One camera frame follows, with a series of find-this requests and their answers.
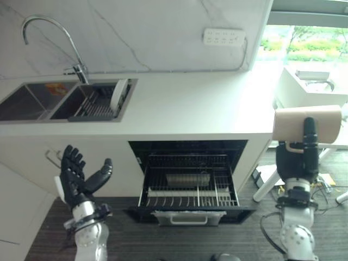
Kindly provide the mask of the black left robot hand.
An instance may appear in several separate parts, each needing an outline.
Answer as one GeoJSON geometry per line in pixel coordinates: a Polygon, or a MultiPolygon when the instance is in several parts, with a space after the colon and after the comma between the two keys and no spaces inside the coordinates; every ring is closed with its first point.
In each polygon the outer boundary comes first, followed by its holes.
{"type": "Polygon", "coordinates": [[[83,168],[85,161],[79,149],[68,145],[63,153],[60,168],[60,184],[63,189],[63,200],[71,208],[91,201],[93,193],[103,187],[111,178],[113,163],[110,158],[105,159],[100,170],[89,178],[85,178],[83,168]]]}

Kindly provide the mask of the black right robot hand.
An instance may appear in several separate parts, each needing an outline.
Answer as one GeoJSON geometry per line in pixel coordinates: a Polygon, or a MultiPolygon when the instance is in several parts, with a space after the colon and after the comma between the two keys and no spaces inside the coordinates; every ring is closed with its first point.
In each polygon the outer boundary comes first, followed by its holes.
{"type": "Polygon", "coordinates": [[[280,141],[276,148],[277,172],[283,181],[290,178],[305,179],[310,183],[317,178],[319,169],[318,134],[316,123],[312,117],[303,122],[304,134],[301,142],[288,143],[280,141]],[[292,152],[287,148],[302,150],[302,153],[292,152]]]}

